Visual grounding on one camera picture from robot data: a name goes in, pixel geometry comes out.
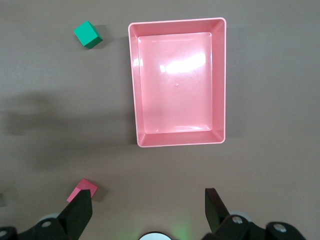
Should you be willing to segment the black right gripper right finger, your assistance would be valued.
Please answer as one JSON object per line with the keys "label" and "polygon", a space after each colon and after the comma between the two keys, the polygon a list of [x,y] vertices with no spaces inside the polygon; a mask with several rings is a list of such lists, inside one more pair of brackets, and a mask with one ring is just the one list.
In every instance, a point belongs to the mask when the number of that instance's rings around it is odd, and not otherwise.
{"label": "black right gripper right finger", "polygon": [[211,232],[204,240],[303,240],[291,224],[269,222],[261,228],[239,214],[231,214],[215,188],[205,189],[205,216]]}

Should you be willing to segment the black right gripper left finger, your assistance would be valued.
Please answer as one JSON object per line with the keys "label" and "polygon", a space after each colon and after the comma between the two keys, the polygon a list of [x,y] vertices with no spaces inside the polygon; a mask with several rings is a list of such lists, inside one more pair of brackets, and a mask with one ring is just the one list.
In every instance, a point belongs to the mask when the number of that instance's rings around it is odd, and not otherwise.
{"label": "black right gripper left finger", "polygon": [[39,221],[30,229],[18,233],[13,226],[0,228],[2,240],[78,240],[93,214],[91,193],[80,190],[57,217]]}

